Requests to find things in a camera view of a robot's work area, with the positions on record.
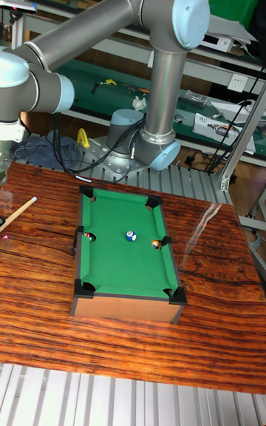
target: billiard ball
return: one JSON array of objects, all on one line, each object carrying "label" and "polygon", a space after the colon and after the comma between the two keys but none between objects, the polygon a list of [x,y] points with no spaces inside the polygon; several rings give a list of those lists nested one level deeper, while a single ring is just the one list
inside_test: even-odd
[{"label": "billiard ball", "polygon": [[158,249],[160,247],[160,241],[159,240],[152,240],[151,244],[155,249]]},{"label": "billiard ball", "polygon": [[129,242],[134,242],[137,239],[137,235],[133,231],[126,232],[126,239]]},{"label": "billiard ball", "polygon": [[89,242],[95,242],[96,241],[96,236],[94,234],[92,234],[91,232],[84,232],[83,235],[85,235],[85,237],[88,237]]}]

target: black cable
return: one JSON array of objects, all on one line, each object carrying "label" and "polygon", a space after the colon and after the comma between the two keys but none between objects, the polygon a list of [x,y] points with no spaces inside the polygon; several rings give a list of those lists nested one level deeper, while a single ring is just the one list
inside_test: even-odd
[{"label": "black cable", "polygon": [[30,131],[29,127],[19,118],[21,125],[27,130],[29,136],[31,136],[32,132]]},{"label": "black cable", "polygon": [[[44,135],[45,140],[47,141],[47,143],[49,145],[51,145],[51,147],[53,148],[52,142],[50,142],[50,140],[48,140],[47,136]],[[84,160],[71,160],[73,163],[84,163]]]},{"label": "black cable", "polygon": [[[79,175],[80,173],[87,171],[91,168],[94,168],[94,167],[100,165],[102,162],[104,162],[104,160],[110,155],[110,153],[112,151],[114,151],[116,148],[118,148],[125,141],[125,139],[127,139],[127,137],[132,132],[132,130],[136,129],[136,132],[134,133],[134,136],[131,140],[131,143],[129,144],[129,147],[132,147],[132,144],[134,143],[134,140],[137,137],[137,134],[140,131],[140,128],[142,127],[145,119],[146,119],[146,114],[143,115],[143,118],[141,119],[141,121],[138,121],[135,124],[131,125],[117,139],[117,141],[112,146],[112,148],[109,149],[108,152],[106,152],[101,158],[96,160],[94,163],[89,164],[85,168],[82,168],[82,169],[79,169],[79,170],[74,170],[74,169],[67,168],[67,166],[64,164],[64,159],[62,158],[62,154],[61,154],[61,115],[60,115],[60,113],[55,114],[54,131],[53,131],[53,138],[52,138],[52,147],[53,147],[53,150],[54,150],[55,158],[56,158],[57,162],[59,162],[59,164],[62,166],[62,168],[64,169],[65,172],[70,173],[71,175],[74,175],[74,176]],[[129,169],[126,172],[126,174],[122,178],[120,178],[119,180],[114,181],[114,183],[126,178],[130,169],[131,169],[131,164],[129,164]]]},{"label": "black cable", "polygon": [[251,89],[250,89],[250,92],[248,93],[248,95],[247,95],[247,98],[243,101],[243,103],[242,103],[242,105],[240,106],[240,108],[239,108],[239,111],[236,113],[236,115],[234,116],[234,118],[233,118],[233,120],[230,122],[230,124],[229,124],[229,126],[228,126],[228,129],[227,129],[227,131],[225,132],[225,134],[224,134],[224,136],[223,136],[223,139],[222,139],[222,141],[220,142],[220,144],[218,145],[218,147],[217,147],[217,149],[216,149],[216,151],[215,151],[215,153],[213,154],[213,156],[212,156],[212,159],[208,162],[208,165],[206,166],[206,168],[205,168],[205,172],[208,172],[209,174],[220,164],[220,162],[222,161],[222,159],[227,155],[227,153],[229,153],[229,152],[231,152],[232,151],[232,149],[233,149],[233,147],[234,147],[234,145],[235,145],[235,143],[236,143],[236,141],[237,141],[237,139],[239,138],[239,136],[240,136],[240,134],[241,133],[239,133],[237,136],[236,136],[236,138],[235,138],[235,140],[233,141],[233,143],[224,151],[224,153],[223,153],[223,155],[221,155],[218,159],[217,159],[217,161],[216,162],[214,162],[214,159],[215,159],[215,157],[217,156],[217,153],[218,153],[218,151],[221,149],[221,147],[222,147],[222,144],[224,143],[224,141],[225,141],[225,139],[227,138],[227,136],[228,136],[228,133],[229,133],[229,131],[230,131],[230,129],[231,129],[231,127],[233,126],[233,124],[234,124],[234,122],[235,122],[235,120],[237,119],[237,117],[238,117],[238,115],[239,115],[239,113],[241,112],[241,110],[242,110],[242,108],[244,107],[244,105],[245,105],[245,102],[246,101],[248,101],[248,99],[250,98],[250,96],[251,96],[251,94],[252,94],[252,91],[253,91],[253,89],[254,89],[254,87],[256,86],[256,84],[257,84],[257,82],[258,82],[258,80],[259,80],[259,78],[262,76],[262,73],[263,73],[263,70],[264,70],[264,67],[262,67],[261,68],[261,70],[259,71],[259,73],[258,73],[258,75],[257,75],[257,77],[256,77],[256,80],[254,81],[254,83],[253,83],[253,86],[251,87]]}]

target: electrical outlet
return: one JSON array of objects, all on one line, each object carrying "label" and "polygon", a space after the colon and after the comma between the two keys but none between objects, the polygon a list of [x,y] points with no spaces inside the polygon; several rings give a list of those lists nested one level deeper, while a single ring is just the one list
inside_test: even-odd
[{"label": "electrical outlet", "polygon": [[236,92],[242,92],[244,90],[247,80],[247,76],[243,76],[241,74],[233,74],[232,79],[228,85],[228,89]]}]

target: yellow object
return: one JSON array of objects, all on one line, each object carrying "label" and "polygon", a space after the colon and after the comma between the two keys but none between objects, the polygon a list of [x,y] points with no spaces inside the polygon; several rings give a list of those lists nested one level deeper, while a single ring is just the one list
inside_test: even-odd
[{"label": "yellow object", "polygon": [[117,86],[116,82],[113,79],[106,79],[103,84],[114,84]]},{"label": "yellow object", "polygon": [[160,241],[159,240],[152,240],[151,244],[155,249],[160,250]]},{"label": "yellow object", "polygon": [[78,143],[82,143],[82,145],[85,148],[88,148],[89,145],[89,141],[88,141],[88,137],[86,136],[86,132],[84,129],[79,129],[78,130],[78,138],[77,138],[77,142]]}]

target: metal floor grating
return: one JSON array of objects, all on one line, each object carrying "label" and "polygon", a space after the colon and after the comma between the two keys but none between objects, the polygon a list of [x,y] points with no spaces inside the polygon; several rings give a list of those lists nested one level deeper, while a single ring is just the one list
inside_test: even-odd
[{"label": "metal floor grating", "polygon": [[1,364],[1,426],[263,426],[266,396]]},{"label": "metal floor grating", "polygon": [[[95,178],[106,182],[115,181],[115,177],[99,166],[81,174],[85,178]],[[151,168],[144,169],[132,175],[129,174],[121,183],[212,203],[232,204],[229,193],[223,192],[219,188],[218,175],[209,175],[206,172],[182,166],[170,165],[161,172]]]}]

